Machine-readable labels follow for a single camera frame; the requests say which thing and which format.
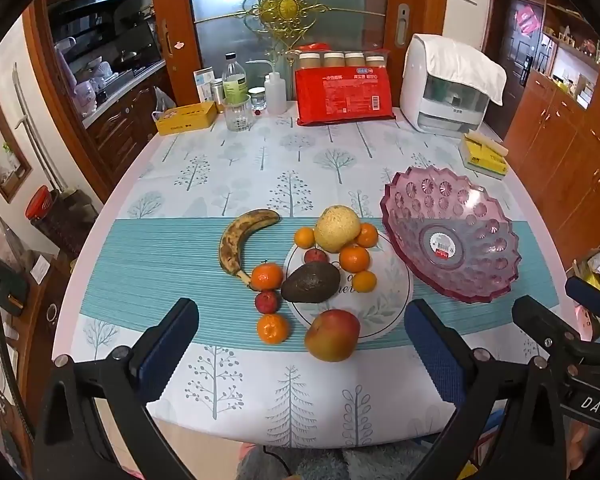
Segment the pink glass fruit bowl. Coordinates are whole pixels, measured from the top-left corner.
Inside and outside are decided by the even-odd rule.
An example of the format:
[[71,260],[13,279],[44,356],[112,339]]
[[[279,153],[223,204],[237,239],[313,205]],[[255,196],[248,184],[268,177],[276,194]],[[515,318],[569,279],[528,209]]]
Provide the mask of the pink glass fruit bowl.
[[448,168],[410,167],[385,185],[382,224],[396,254],[436,292],[473,304],[504,296],[521,254],[513,222],[482,186]]

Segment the small yellow-orange mandarin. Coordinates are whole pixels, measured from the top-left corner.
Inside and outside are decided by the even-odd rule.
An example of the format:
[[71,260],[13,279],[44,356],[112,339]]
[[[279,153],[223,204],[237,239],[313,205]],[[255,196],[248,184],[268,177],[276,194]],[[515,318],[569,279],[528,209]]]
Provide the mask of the small yellow-orange mandarin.
[[372,271],[364,270],[353,275],[351,287],[356,292],[372,292],[377,286],[376,275]]

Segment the red yellow apple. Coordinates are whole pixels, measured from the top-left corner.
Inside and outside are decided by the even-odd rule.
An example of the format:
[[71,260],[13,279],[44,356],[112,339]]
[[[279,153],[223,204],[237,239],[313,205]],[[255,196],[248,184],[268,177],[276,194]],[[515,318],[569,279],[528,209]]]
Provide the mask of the red yellow apple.
[[315,359],[341,362],[352,356],[360,330],[360,322],[351,312],[327,310],[314,318],[304,337],[304,345]]

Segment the large orange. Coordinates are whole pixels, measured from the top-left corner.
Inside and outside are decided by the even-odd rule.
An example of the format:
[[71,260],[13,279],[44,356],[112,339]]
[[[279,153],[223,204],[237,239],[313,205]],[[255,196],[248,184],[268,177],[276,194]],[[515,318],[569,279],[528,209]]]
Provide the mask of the large orange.
[[340,250],[338,260],[343,270],[353,274],[360,273],[370,266],[370,253],[365,247],[348,245]]

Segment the yellow speckled pear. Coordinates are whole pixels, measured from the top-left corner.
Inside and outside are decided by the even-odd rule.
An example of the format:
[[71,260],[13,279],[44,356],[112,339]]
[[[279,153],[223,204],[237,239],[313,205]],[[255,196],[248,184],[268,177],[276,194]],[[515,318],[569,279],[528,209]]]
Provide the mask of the yellow speckled pear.
[[361,221],[353,209],[334,205],[326,208],[314,226],[316,244],[326,252],[340,252],[361,232]]

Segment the mandarin orange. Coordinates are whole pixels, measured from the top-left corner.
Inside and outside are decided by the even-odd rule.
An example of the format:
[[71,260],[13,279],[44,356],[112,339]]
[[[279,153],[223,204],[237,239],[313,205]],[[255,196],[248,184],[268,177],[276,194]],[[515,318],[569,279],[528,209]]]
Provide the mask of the mandarin orange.
[[257,334],[265,344],[281,344],[290,333],[289,322],[281,314],[262,314],[257,322]]

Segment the dark green avocado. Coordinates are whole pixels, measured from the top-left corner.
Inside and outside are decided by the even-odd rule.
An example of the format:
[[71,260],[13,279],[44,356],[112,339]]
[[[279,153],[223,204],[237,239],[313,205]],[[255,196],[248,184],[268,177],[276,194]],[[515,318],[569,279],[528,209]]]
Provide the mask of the dark green avocado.
[[311,261],[287,276],[280,294],[289,302],[320,304],[336,295],[340,278],[340,270],[333,264]]

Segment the small red fruit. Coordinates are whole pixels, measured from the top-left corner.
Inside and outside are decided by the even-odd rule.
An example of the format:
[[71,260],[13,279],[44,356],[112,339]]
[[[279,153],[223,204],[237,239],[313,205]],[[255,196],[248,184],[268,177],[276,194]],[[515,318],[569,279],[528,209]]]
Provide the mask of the small red fruit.
[[261,314],[274,314],[279,309],[279,296],[276,290],[264,290],[254,298],[254,306]]
[[329,262],[329,256],[326,252],[323,252],[320,248],[308,249],[303,256],[305,263],[310,262]]

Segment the small red fruit front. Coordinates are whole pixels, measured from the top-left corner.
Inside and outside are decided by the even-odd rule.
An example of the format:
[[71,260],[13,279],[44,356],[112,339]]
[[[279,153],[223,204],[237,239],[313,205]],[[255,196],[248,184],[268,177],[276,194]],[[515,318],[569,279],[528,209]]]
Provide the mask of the small red fruit front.
[[279,296],[276,290],[264,290],[254,298],[254,306],[261,314],[274,314],[279,309]]

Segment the spotted ripe banana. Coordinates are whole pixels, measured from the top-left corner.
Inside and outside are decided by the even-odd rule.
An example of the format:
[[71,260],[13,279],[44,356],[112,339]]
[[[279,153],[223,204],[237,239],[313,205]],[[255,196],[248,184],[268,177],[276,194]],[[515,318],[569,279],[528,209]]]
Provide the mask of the spotted ripe banana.
[[250,288],[250,275],[242,268],[242,250],[253,233],[274,226],[280,220],[282,217],[276,211],[262,208],[247,211],[230,222],[219,241],[218,257],[222,270]]

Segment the round printed white placemat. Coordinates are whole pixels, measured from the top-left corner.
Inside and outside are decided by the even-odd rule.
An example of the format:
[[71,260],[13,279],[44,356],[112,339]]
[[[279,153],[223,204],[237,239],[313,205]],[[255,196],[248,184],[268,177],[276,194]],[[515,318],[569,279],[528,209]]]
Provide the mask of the round printed white placemat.
[[403,322],[406,305],[412,300],[414,276],[394,252],[390,240],[379,234],[377,244],[368,248],[370,272],[377,278],[371,292],[357,292],[353,274],[340,271],[338,292],[320,304],[286,302],[299,323],[309,328],[320,313],[329,309],[347,310],[358,317],[361,330],[358,341],[366,344],[384,338]]

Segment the yellow tissue pack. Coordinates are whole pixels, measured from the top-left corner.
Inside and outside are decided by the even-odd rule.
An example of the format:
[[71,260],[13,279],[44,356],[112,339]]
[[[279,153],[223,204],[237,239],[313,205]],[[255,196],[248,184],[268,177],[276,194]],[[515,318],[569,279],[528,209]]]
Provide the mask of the yellow tissue pack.
[[460,138],[458,150],[464,166],[468,169],[498,180],[502,180],[508,173],[508,165],[503,155],[493,151],[486,144],[471,139],[467,134]]

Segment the red bucket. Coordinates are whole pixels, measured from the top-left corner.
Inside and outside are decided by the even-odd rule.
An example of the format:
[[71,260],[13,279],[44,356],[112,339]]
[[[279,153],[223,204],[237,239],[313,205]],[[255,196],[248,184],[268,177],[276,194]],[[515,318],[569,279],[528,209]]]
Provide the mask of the red bucket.
[[40,186],[28,203],[24,214],[28,220],[40,220],[52,208],[54,202],[54,194],[46,185]]

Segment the white countertop appliance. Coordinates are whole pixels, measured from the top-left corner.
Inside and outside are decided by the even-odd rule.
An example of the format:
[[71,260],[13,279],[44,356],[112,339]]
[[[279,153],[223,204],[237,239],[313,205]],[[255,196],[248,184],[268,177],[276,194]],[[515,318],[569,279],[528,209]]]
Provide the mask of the white countertop appliance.
[[422,133],[462,136],[477,129],[486,114],[488,96],[478,90],[430,76],[422,42],[415,34],[404,58],[400,110]]

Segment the gold ornament door decoration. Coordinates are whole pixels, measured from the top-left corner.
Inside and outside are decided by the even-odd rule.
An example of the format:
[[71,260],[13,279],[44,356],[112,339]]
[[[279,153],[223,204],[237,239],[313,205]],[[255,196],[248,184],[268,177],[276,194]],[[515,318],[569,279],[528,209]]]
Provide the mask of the gold ornament door decoration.
[[290,52],[304,44],[377,47],[387,0],[192,0],[200,36],[242,49]]

